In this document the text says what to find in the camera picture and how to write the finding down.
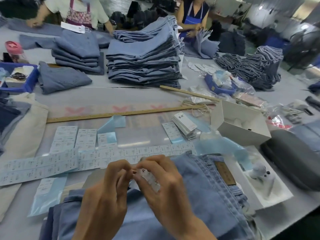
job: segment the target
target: black fan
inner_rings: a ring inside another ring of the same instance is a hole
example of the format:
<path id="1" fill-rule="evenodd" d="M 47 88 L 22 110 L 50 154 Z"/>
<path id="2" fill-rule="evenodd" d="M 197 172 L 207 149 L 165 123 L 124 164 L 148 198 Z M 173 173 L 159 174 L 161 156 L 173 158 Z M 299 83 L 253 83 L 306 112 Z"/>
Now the black fan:
<path id="1" fill-rule="evenodd" d="M 304 34 L 289 45 L 284 50 L 284 60 L 292 68 L 307 69 L 320 54 L 320 31 Z"/>

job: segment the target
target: white box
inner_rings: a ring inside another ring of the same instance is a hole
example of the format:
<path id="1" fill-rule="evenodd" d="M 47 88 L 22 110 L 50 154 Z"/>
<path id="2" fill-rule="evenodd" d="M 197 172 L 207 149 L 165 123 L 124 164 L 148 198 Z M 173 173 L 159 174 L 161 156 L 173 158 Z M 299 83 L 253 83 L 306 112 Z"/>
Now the white box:
<path id="1" fill-rule="evenodd" d="M 242 127 L 234 125 L 239 119 Z M 271 138 L 265 118 L 254 109 L 221 100 L 211 112 L 211 125 L 241 146 L 260 146 Z"/>
<path id="2" fill-rule="evenodd" d="M 270 206 L 274 206 L 280 202 L 286 201 L 293 197 L 293 194 L 281 180 L 281 178 L 275 173 L 272 167 L 268 164 L 266 159 L 259 153 L 254 146 L 246 147 L 249 152 L 250 160 L 252 163 L 260 161 L 266 170 L 270 171 L 271 174 L 275 175 L 274 185 L 271 190 L 269 198 L 266 200 L 262 196 L 262 185 L 257 181 L 248 176 L 247 172 L 243 172 L 238 162 L 233 156 L 224 155 L 224 160 L 231 174 L 233 175 L 236 182 L 238 182 L 243 193 L 248 198 L 248 203 L 254 210 L 264 209 Z"/>

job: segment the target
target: left hand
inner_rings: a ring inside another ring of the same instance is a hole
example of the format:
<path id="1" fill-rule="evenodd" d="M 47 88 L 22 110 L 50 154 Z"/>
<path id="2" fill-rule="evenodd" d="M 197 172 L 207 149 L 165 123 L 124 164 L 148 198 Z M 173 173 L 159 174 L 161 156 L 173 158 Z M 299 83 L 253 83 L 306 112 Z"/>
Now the left hand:
<path id="1" fill-rule="evenodd" d="M 196 36 L 197 32 L 195 30 L 187 32 L 186 36 L 189 38 L 194 38 Z"/>
<path id="2" fill-rule="evenodd" d="M 104 180 L 83 196 L 72 240 L 111 240 L 127 213 L 127 190 L 133 170 L 126 160 L 109 163 Z"/>

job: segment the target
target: apron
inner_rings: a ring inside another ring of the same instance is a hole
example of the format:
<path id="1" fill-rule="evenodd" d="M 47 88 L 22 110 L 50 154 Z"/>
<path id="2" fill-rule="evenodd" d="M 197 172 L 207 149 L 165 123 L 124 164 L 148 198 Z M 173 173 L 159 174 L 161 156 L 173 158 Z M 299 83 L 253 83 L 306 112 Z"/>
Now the apron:
<path id="1" fill-rule="evenodd" d="M 90 4 L 87 4 L 87 11 L 86 12 L 78 12 L 73 10 L 73 3 L 74 0 L 70 0 L 70 7 L 68 14 L 66 15 L 66 23 L 73 24 L 77 26 L 85 26 L 90 29 L 94 29 L 92 27 L 92 18 L 90 13 Z"/>
<path id="2" fill-rule="evenodd" d="M 188 14 L 187 14 L 187 16 L 186 16 L 186 20 L 184 21 L 184 24 L 200 24 L 200 23 L 202 22 L 203 5 L 201 5 L 201 16 L 200 16 L 200 18 L 195 18 L 195 17 L 191 17 L 191 16 L 190 16 L 191 8 L 193 8 L 193 2 L 191 3 L 191 5 L 190 5 L 190 7 L 189 7 L 189 11 L 188 11 Z M 184 37 L 184 40 L 183 40 L 183 41 L 185 41 L 185 42 L 190 42 L 190 41 L 194 40 L 194 38 L 188 38 L 188 37 L 186 37 L 186 35 L 187 35 L 188 32 L 189 32 L 189 31 L 181 32 L 180 35 L 179 35 L 180 38 Z"/>

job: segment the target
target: worker wearing apron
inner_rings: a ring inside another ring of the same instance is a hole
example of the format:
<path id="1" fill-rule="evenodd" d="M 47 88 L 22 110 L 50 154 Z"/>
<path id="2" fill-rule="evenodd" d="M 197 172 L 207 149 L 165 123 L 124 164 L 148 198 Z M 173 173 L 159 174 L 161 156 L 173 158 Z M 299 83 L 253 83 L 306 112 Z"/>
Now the worker wearing apron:
<path id="1" fill-rule="evenodd" d="M 209 6 L 205 0 L 183 0 L 179 6 L 177 22 L 184 29 L 180 33 L 184 41 L 192 41 L 196 32 L 206 26 L 208 11 Z"/>
<path id="2" fill-rule="evenodd" d="M 27 20 L 27 24 L 30 27 L 41 26 L 48 15 L 57 12 L 66 23 L 97 29 L 100 22 L 109 33 L 113 33 L 113 26 L 99 0 L 45 0 L 37 16 Z"/>

